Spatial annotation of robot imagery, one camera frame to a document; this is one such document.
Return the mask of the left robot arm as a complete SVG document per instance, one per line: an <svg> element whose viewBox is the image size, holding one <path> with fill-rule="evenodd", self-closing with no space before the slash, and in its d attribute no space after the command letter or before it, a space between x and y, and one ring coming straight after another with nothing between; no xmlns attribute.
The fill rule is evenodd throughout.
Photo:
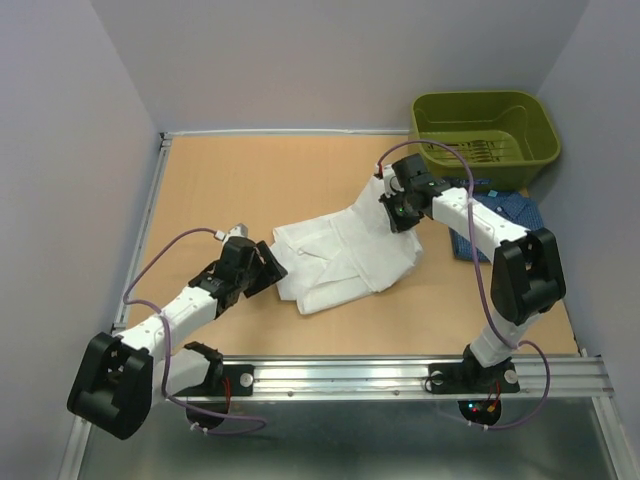
<svg viewBox="0 0 640 480"><path fill-rule="evenodd" d="M163 401L184 408L193 430L225 435L225 420L265 427L264 419L230 411L235 392L251 387L237 370L225 372L216 349L189 336L217 320L242 297L250 298L287 275L263 241L227 238L220 257L192 278L166 306L117 334L99 333L88 343L67 400L70 413L125 440Z"/></svg>

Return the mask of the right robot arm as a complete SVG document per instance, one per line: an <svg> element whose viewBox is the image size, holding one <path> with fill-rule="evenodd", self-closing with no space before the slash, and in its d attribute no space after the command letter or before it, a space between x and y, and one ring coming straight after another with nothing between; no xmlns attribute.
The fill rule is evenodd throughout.
<svg viewBox="0 0 640 480"><path fill-rule="evenodd" d="M490 291L479 287L488 326L469 345L473 358L460 366L466 387L484 389L496 378L495 365L507 360L527 329L566 295L554 234L512 223L444 181L411 191L396 179L386 180L380 202L394 232L429 218L467 239L472 255L482 253L491 263Z"/></svg>

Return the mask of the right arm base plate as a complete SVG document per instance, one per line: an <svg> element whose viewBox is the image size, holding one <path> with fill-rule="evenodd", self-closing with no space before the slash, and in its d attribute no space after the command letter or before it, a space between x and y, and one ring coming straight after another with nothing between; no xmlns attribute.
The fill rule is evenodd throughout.
<svg viewBox="0 0 640 480"><path fill-rule="evenodd" d="M435 395L489 394L497 390L502 394L518 393L518 379L509 382L506 376L509 371L515 371L512 362L488 368L464 362L435 363L428 368L426 390Z"/></svg>

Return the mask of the white long sleeve shirt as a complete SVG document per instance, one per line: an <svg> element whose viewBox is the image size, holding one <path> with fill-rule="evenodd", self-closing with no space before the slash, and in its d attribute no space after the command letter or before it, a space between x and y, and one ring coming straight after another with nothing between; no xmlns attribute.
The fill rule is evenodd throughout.
<svg viewBox="0 0 640 480"><path fill-rule="evenodd" d="M391 231L379 202L381 180L372 177L349 207L273 230L271 250L287 270L279 298L310 315L382 292L419 264L417 233Z"/></svg>

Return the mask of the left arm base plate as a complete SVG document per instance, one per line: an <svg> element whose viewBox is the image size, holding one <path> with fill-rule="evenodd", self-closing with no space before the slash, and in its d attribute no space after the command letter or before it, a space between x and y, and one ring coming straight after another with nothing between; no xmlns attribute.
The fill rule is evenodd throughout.
<svg viewBox="0 0 640 480"><path fill-rule="evenodd" d="M232 397L253 395L255 366L252 364L221 364L210 367L203 380L191 382L176 393L179 397L222 397L230 387Z"/></svg>

